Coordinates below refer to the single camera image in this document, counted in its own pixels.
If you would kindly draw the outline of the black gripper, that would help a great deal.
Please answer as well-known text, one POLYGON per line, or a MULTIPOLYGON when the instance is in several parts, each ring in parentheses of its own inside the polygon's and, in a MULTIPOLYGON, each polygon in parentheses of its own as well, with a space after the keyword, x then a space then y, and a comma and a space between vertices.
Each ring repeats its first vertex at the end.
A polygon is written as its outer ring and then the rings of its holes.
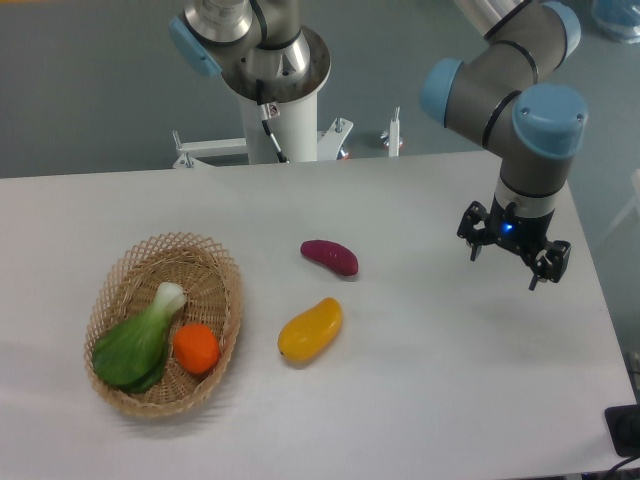
POLYGON ((475 261, 484 246, 497 245, 515 255, 531 259, 532 278, 529 290, 539 283, 558 283, 567 270, 571 243, 564 240, 551 242, 547 236, 555 209, 544 215, 523 216, 518 204, 494 195, 490 212, 473 201, 460 220, 456 235, 471 249, 470 260, 475 261))

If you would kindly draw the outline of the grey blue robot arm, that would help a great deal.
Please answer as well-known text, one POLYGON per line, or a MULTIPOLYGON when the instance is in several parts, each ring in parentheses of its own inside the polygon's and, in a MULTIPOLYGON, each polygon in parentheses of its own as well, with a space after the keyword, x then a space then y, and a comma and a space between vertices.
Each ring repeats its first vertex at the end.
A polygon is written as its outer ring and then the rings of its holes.
MULTIPOLYGON (((487 42, 471 62, 431 68, 422 109, 443 127, 496 155, 490 206, 473 202, 457 234, 478 255, 495 245, 518 256, 534 283, 558 282, 571 246, 549 240, 555 202, 579 150, 588 113, 575 90, 548 82, 575 50, 581 27, 556 1, 462 1, 487 42)), ((334 160, 341 142, 317 129, 317 95, 331 59, 301 20, 296 1, 190 1, 169 34, 203 76, 221 76, 237 96, 253 164, 334 160)))

